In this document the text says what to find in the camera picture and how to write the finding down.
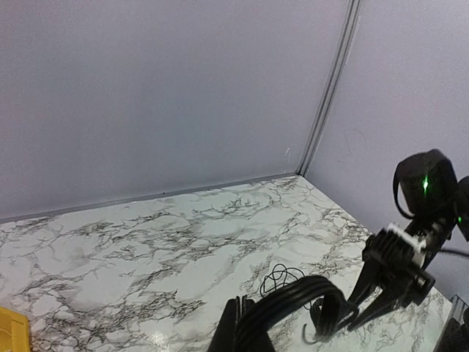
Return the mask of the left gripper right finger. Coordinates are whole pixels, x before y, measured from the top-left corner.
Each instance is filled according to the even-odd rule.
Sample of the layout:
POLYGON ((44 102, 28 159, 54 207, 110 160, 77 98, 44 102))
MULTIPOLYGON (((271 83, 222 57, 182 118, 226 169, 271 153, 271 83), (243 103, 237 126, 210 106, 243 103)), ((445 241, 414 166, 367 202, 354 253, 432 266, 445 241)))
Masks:
POLYGON ((468 327, 451 318, 440 337, 434 352, 468 352, 468 327))

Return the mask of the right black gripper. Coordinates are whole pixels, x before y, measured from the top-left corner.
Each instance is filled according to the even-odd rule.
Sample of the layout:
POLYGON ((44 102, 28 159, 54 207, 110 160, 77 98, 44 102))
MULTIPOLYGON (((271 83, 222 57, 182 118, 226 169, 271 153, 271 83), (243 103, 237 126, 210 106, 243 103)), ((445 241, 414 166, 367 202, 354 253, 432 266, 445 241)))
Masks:
MULTIPOLYGON (((414 219, 406 228, 391 222, 384 230, 397 238, 397 247, 402 255, 399 259, 391 261, 391 271, 395 275, 396 284, 383 289, 349 324, 348 331, 354 331, 398 307, 404 308, 423 302, 435 284, 435 279, 426 272, 426 268, 435 258, 437 251, 451 237, 451 220, 446 216, 414 219)), ((377 252, 366 252, 363 255, 363 267, 347 300, 356 307, 373 294, 385 269, 382 257, 377 252)))

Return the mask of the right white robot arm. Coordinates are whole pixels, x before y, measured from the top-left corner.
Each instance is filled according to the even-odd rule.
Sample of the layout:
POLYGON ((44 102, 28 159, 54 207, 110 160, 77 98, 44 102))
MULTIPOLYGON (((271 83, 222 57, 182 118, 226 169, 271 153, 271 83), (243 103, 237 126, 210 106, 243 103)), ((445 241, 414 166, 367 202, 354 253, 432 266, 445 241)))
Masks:
POLYGON ((410 304, 419 305, 435 284, 426 272, 435 256, 446 252, 454 228, 468 236, 468 179, 458 180, 451 161, 438 149, 417 153, 398 163, 393 196, 402 195, 409 220, 402 229, 390 223, 366 239, 363 268, 348 299, 358 307, 377 289, 381 294, 350 322, 353 331, 410 304))

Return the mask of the far yellow bin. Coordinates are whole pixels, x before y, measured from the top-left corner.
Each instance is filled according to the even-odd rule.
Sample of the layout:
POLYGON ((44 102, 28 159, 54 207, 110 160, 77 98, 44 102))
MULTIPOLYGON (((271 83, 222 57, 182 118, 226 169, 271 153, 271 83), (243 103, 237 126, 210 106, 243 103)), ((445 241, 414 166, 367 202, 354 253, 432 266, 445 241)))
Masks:
POLYGON ((28 318, 2 307, 0 321, 1 352, 30 352, 28 318))

